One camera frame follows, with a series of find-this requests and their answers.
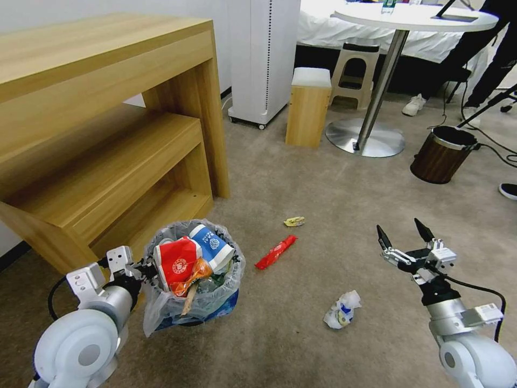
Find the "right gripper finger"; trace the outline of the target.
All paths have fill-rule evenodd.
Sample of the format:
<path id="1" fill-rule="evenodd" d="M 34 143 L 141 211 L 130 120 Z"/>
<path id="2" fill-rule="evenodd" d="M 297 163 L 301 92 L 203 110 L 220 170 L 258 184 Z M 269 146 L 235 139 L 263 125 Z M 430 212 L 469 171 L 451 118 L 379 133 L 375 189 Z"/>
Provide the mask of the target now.
<path id="1" fill-rule="evenodd" d="M 387 262 L 397 268 L 410 268 L 414 265 L 414 258 L 395 249 L 380 225 L 376 225 L 376 230 L 378 233 L 378 242 L 382 250 L 381 255 Z"/>
<path id="2" fill-rule="evenodd" d="M 444 243 L 442 239 L 438 239 L 434 236 L 431 229 L 425 226 L 420 220 L 414 218 L 414 222 L 420 237 L 426 243 L 426 248 L 430 251 L 439 250 L 444 248 Z"/>

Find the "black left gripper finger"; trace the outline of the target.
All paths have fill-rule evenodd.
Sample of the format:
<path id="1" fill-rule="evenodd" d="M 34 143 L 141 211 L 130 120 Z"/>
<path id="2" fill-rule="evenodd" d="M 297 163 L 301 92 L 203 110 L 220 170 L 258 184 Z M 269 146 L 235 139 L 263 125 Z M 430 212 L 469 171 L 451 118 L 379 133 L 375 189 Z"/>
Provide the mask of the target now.
<path id="1" fill-rule="evenodd" d="M 144 279 L 152 286 L 159 287 L 160 280 L 158 268 L 153 258 L 142 258 L 140 261 L 140 272 Z"/>

